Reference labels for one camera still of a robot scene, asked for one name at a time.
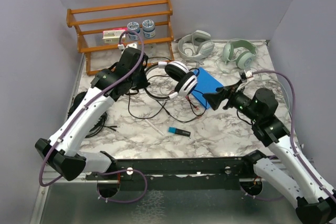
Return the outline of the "black white headphones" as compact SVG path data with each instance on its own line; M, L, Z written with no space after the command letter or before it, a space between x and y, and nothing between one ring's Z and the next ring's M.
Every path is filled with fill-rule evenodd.
M177 96L186 97L188 96L197 86L197 76L194 72L190 71L189 68L180 61L159 61L158 63L153 64L152 66L148 67L145 71L145 75L147 76L148 73L155 68L164 69L165 73L172 78L173 80L177 81L177 85L175 86L173 93L158 97L151 94L147 88L145 88L145 92L149 97L157 101L166 101L172 100Z

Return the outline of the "black blue headphones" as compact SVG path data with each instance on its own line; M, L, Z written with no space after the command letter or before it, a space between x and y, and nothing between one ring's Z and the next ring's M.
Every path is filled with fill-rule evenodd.
M64 141L82 141L99 118L115 103L109 95L100 95L100 90L90 88L76 95L68 113L62 137Z

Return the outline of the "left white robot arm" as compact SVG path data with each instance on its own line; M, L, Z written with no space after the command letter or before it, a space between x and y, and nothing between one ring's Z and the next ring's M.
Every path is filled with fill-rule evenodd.
M112 158L102 153L82 153L80 145L99 118L131 89L146 87L144 73L147 55L135 48L126 48L118 62L99 71L83 100L63 126L48 139L40 138L35 149L61 177L74 180L84 172L98 172L104 179L115 175Z

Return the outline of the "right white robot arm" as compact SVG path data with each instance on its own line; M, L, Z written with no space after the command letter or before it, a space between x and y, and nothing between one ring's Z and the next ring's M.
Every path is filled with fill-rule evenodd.
M291 139L286 126L275 116L278 102L274 93L260 88L249 98L235 86L217 88L215 93L203 95L213 110L227 101L225 110L235 108L252 121L252 130L286 168L278 169L260 151L247 155L241 164L246 177L255 175L265 179L295 208L302 223L328 223L335 219L335 189L312 166Z

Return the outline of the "mint green headphones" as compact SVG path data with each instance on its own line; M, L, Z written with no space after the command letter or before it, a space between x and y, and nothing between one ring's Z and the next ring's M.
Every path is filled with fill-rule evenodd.
M239 69L247 69L256 59L257 47L248 40L229 40L222 51L222 61L224 64L234 62Z

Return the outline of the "grey white headphones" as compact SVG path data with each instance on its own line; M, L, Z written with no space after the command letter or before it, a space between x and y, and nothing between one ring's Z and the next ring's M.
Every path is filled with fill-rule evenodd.
M194 46L195 55L189 56L184 52L183 45L189 42ZM212 53L214 47L215 43L211 40L211 35L202 30L196 30L178 41L178 52L184 60L201 61Z

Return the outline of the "blue notebook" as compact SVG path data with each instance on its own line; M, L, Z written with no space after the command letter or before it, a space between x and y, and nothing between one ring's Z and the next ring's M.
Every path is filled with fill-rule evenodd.
M206 102L203 94L215 93L216 88L223 87L223 85L202 67L200 67L198 70L194 70L194 72L198 74L197 85L191 94L203 107L209 109L211 106Z

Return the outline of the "white red box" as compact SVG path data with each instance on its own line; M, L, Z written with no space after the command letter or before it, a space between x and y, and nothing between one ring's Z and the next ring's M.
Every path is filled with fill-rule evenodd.
M125 41L125 29L113 29L103 31L103 41L106 44L118 44L120 36L122 36L122 41Z

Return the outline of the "left blue white jar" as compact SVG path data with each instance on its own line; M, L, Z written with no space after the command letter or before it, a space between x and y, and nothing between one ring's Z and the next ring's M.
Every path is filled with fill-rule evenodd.
M140 25L137 22L129 22L127 24L127 29L130 31L133 31L132 33L129 33L129 39L136 41L139 40L139 34L140 34Z

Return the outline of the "blue white jar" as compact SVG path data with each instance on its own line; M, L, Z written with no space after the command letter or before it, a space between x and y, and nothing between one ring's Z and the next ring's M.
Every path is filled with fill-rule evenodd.
M155 37L155 22L151 19L144 20L142 22L142 30L145 38Z
M129 22L127 24L127 29L130 31L133 31L132 33L129 33L129 39L136 41L139 40L139 34L140 34L140 25L137 22Z

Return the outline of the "right blue white jar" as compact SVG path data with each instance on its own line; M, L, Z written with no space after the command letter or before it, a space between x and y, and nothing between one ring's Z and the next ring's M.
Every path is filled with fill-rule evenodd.
M151 19L144 20L142 22L142 30L145 38L155 37L155 22Z

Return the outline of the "blue black highlighter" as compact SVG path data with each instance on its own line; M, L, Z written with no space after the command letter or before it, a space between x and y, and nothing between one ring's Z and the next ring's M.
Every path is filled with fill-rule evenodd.
M187 136L187 137L191 136L191 133L189 131L181 130L175 127L169 127L168 132L172 134L176 134L176 135L181 135L181 136Z

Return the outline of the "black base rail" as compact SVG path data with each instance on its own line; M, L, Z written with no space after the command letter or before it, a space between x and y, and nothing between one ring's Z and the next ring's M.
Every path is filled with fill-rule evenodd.
M101 191L238 190L240 180L252 181L253 165L265 157L253 151L242 157L119 159L105 174L93 172L86 180Z

